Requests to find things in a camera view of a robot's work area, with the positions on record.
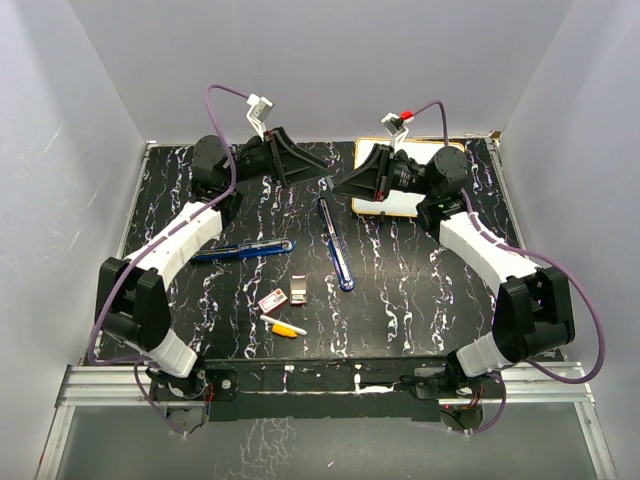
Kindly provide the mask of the staple tray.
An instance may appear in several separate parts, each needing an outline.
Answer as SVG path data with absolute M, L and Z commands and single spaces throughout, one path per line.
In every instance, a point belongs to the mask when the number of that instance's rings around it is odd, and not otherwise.
M 307 276 L 292 275 L 290 277 L 290 304 L 302 306 L 307 303 Z

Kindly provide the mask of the red white staple box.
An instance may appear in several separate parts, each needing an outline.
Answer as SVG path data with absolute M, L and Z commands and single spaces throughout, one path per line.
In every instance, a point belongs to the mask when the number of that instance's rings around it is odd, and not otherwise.
M 258 302 L 258 305 L 264 314 L 268 314 L 269 312 L 279 308 L 287 302 L 287 295 L 281 289 L 276 289 L 262 298 Z

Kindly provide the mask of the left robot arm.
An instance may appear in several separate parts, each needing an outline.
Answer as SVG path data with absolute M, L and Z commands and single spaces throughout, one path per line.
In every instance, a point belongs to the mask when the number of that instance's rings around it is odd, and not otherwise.
M 167 287 L 233 221 L 243 199 L 239 183 L 268 177 L 289 188 L 326 176 L 328 168 L 326 160 L 302 149 L 281 127 L 252 137 L 235 152 L 226 151 L 216 135 L 201 138 L 193 149 L 191 196 L 181 212 L 138 251 L 101 265 L 96 331 L 135 349 L 133 361 L 146 361 L 171 376 L 182 397 L 200 396 L 207 376 L 195 367 L 197 353 L 172 328 Z

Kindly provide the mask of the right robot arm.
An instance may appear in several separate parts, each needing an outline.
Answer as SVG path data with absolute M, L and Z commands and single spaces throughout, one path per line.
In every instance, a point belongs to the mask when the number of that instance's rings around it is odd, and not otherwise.
M 439 380 L 455 395 L 478 389 L 482 376 L 572 342 L 575 325 L 569 280 L 509 250 L 486 229 L 464 189 L 468 160 L 444 146 L 425 164 L 403 150 L 375 144 L 364 163 L 332 188 L 339 195 L 382 202 L 393 191 L 417 194 L 417 223 L 460 257 L 492 290 L 496 304 L 489 333 L 447 356 Z

